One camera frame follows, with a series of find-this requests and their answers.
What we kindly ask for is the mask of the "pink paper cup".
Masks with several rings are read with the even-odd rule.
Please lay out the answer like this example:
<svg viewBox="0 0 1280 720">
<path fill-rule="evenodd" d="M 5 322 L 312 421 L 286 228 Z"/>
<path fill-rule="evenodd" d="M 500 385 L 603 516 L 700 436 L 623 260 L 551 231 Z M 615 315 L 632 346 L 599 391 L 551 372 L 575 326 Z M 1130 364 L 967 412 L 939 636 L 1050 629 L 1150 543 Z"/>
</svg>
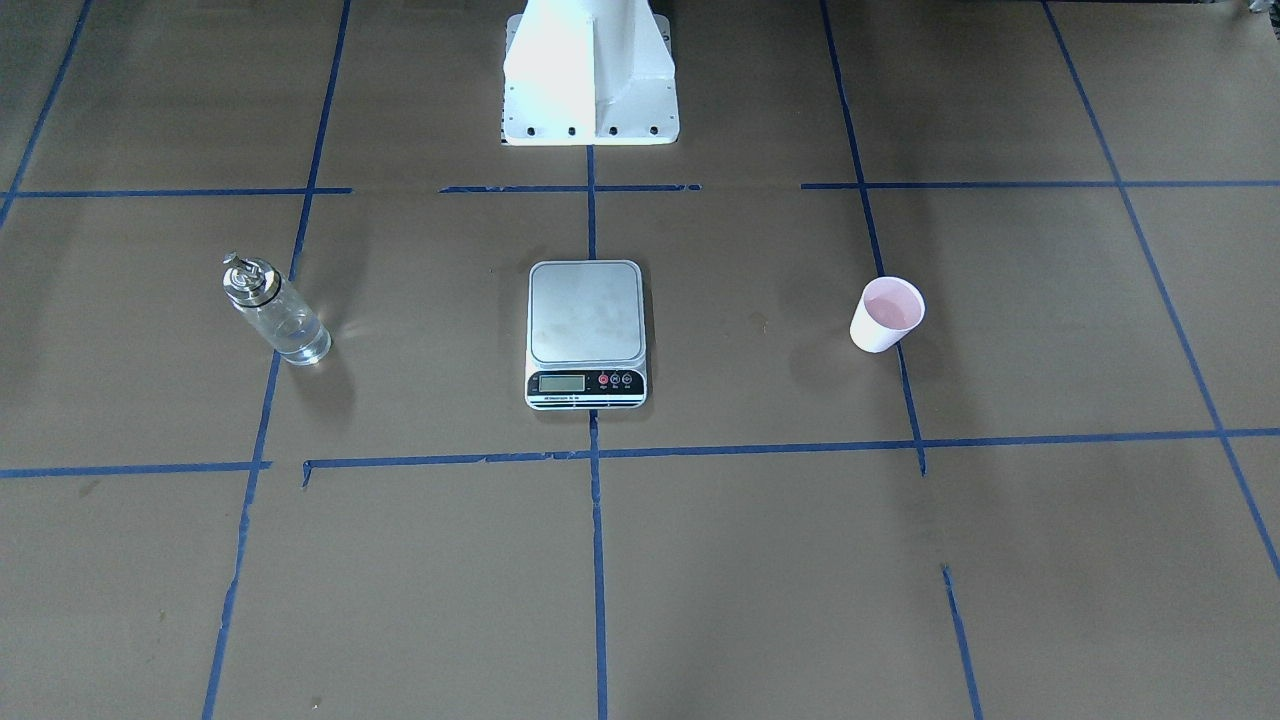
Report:
<svg viewBox="0 0 1280 720">
<path fill-rule="evenodd" d="M 878 277 L 864 287 L 849 336 L 860 350 L 879 354 L 915 331 L 925 313 L 925 300 L 918 287 L 900 277 Z"/>
</svg>

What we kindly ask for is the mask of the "white digital kitchen scale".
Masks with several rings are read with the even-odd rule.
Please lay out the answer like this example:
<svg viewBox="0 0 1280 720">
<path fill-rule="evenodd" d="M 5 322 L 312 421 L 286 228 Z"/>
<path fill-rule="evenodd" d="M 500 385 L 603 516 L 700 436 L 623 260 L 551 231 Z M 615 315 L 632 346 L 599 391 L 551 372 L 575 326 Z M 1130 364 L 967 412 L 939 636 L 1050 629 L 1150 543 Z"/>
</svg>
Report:
<svg viewBox="0 0 1280 720">
<path fill-rule="evenodd" d="M 649 396 L 643 272 L 630 260 L 531 266 L 524 397 L 536 411 L 641 407 Z"/>
</svg>

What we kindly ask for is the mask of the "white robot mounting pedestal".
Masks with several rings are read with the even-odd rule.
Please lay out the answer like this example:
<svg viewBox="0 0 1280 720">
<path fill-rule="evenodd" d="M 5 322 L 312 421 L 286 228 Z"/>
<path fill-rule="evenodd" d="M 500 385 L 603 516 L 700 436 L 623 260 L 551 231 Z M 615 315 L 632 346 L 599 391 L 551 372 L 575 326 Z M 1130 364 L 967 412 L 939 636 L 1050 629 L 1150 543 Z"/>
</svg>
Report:
<svg viewBox="0 0 1280 720">
<path fill-rule="evenodd" d="M 648 1 L 529 1 L 506 22 L 500 138 L 655 146 L 681 133 L 669 19 Z"/>
</svg>

